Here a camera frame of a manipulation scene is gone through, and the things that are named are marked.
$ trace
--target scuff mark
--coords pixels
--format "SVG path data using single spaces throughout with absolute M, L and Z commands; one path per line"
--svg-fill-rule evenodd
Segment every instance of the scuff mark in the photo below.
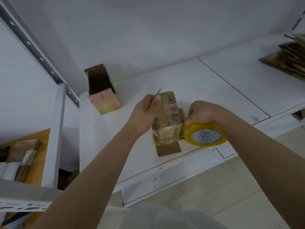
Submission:
M 260 121 L 257 117 L 251 117 L 251 119 L 253 119 L 254 120 L 254 122 L 258 122 L 258 121 Z

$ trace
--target person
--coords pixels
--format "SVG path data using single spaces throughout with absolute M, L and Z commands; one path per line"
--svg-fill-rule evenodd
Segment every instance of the person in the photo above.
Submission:
M 159 95 L 141 100 L 124 127 L 50 205 L 33 229 L 95 229 L 132 146 L 150 129 L 159 107 Z M 286 223 L 291 228 L 305 228 L 302 157 L 217 104 L 192 103 L 184 124 L 193 122 L 215 122 Z M 201 212 L 174 212 L 158 205 L 136 204 L 120 228 L 225 227 Z

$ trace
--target hand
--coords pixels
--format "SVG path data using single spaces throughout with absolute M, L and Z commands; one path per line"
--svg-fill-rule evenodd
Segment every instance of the hand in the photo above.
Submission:
M 184 124 L 214 122 L 215 115 L 221 108 L 218 104 L 197 100 L 191 104 L 189 116 L 184 119 Z
M 146 95 L 133 109 L 126 126 L 135 130 L 139 136 L 146 133 L 153 125 L 156 114 L 160 108 L 161 96 Z

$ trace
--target person's left arm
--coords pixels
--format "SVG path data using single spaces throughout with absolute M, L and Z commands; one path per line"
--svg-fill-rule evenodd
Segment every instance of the person's left arm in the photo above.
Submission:
M 34 224 L 33 229 L 95 229 L 136 140 L 152 126 L 160 96 L 147 95 L 128 122 Z

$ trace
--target person's left hand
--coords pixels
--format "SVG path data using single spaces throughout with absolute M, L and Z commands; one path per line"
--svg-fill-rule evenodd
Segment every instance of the person's left hand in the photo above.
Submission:
M 135 130 L 139 136 L 146 133 L 153 125 L 156 114 L 160 108 L 161 96 L 146 95 L 133 109 L 126 126 Z

